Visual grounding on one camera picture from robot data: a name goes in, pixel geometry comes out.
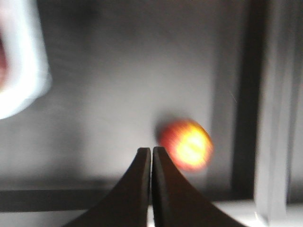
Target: apple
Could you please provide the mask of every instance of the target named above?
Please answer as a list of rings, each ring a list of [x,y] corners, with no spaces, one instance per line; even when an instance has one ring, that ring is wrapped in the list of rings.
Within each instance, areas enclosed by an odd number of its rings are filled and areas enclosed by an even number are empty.
[[[159,144],[165,147],[176,167],[190,172],[205,168],[214,150],[208,133],[191,119],[166,125],[160,132]]]

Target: white object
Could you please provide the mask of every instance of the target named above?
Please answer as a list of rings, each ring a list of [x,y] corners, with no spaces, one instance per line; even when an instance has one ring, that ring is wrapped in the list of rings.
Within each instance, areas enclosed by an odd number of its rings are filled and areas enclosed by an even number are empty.
[[[0,119],[28,107],[51,84],[36,2],[0,0],[0,29],[8,62],[0,90]]]

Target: gray wall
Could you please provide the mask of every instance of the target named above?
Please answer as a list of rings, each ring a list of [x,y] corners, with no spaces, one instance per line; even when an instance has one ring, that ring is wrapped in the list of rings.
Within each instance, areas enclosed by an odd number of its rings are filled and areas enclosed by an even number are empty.
[[[159,123],[190,117],[215,152],[189,179],[229,190],[245,2],[70,2],[38,2],[53,86],[0,121],[0,188],[115,181]]]

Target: white container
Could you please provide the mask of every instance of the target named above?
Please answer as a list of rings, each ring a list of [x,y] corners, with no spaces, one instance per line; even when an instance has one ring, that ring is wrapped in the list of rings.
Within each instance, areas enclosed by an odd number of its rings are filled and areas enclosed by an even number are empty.
[[[3,119],[43,95],[50,87],[51,77],[35,1],[0,0],[0,31],[7,61],[5,79],[0,84]]]

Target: gray surface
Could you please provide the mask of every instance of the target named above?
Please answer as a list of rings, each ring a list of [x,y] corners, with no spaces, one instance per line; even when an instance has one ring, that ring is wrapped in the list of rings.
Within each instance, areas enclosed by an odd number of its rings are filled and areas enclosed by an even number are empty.
[[[261,89],[255,201],[274,224],[302,190],[302,1],[272,2]]]
[[[138,147],[157,144],[156,125],[171,117],[193,118],[214,141],[209,168],[189,179],[201,189],[230,189],[245,2],[39,7],[53,86],[0,121],[1,189],[115,181]]]

